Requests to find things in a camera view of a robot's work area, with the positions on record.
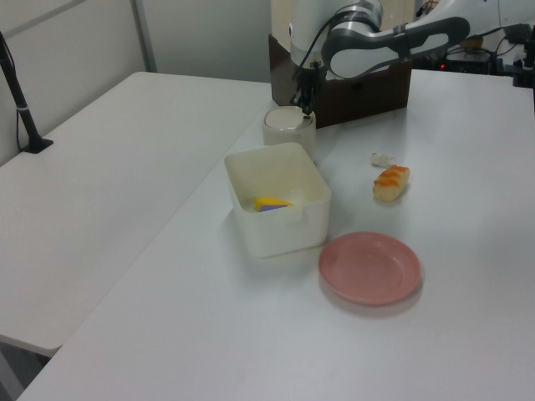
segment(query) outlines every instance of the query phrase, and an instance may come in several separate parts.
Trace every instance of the plastic bin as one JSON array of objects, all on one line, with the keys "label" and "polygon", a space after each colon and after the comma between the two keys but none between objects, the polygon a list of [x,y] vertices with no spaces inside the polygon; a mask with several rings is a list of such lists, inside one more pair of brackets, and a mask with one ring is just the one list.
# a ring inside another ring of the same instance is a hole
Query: plastic bin
[{"label": "plastic bin", "polygon": [[[325,241],[331,192],[304,148],[264,146],[225,158],[232,204],[247,249],[258,257]],[[274,196],[293,206],[259,212],[254,199]]]}]

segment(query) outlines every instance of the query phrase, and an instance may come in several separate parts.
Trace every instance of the white table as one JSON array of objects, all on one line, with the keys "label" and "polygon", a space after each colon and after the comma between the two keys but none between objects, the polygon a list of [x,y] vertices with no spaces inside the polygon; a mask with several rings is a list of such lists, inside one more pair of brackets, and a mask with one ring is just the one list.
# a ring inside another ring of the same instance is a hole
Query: white table
[{"label": "white table", "polygon": [[53,355],[269,96],[134,74],[0,168],[0,341]]},{"label": "white table", "polygon": [[[262,117],[230,153],[261,145]],[[423,268],[417,292],[361,307],[321,284],[321,247],[252,259],[220,160],[21,401],[531,401],[532,92],[414,71],[407,109],[321,129],[317,146],[329,239],[402,240]],[[372,199],[374,150],[412,169],[395,205]]]}]

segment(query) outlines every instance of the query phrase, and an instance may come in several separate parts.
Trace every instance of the white cup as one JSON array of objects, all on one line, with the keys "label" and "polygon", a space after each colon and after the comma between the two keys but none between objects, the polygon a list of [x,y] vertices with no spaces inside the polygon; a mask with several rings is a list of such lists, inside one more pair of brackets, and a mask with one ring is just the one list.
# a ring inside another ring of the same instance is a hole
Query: white cup
[{"label": "white cup", "polygon": [[304,147],[314,160],[316,141],[316,115],[306,115],[297,106],[283,106],[271,110],[264,118],[262,127],[264,144],[279,145],[294,142]]}]

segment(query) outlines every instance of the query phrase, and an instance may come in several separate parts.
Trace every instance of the white wall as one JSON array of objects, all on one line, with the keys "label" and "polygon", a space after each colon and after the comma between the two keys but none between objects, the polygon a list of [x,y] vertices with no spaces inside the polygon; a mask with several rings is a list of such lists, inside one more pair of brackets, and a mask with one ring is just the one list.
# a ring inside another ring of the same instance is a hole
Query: white wall
[{"label": "white wall", "polygon": [[269,0],[138,0],[155,70],[269,82]]},{"label": "white wall", "polygon": [[[0,2],[0,13],[3,7]],[[128,0],[85,0],[7,42],[41,135],[130,74],[145,71]],[[13,97],[0,74],[0,165],[18,152],[15,113]],[[23,144],[25,135],[21,125]]]}]

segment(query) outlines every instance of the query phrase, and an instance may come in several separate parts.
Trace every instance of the black stand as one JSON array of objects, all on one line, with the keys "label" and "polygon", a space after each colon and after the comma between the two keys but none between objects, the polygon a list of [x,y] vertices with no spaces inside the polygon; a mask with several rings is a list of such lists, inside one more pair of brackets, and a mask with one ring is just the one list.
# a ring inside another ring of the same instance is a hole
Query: black stand
[{"label": "black stand", "polygon": [[15,104],[17,105],[18,113],[20,114],[20,117],[24,123],[24,127],[26,127],[26,132],[28,133],[28,146],[24,147],[22,151],[37,154],[48,148],[53,141],[41,138],[37,132],[32,115],[30,114],[30,110],[26,104],[23,91],[18,83],[17,75],[15,74],[15,67],[13,66],[10,54],[8,52],[8,47],[2,33],[0,33],[0,64],[2,65],[3,74],[8,81],[11,95],[15,100]]},{"label": "black stand", "polygon": [[526,58],[522,66],[522,71],[515,74],[512,78],[512,85],[518,88],[535,89],[535,27],[532,30],[532,36],[524,44],[524,53]]}]

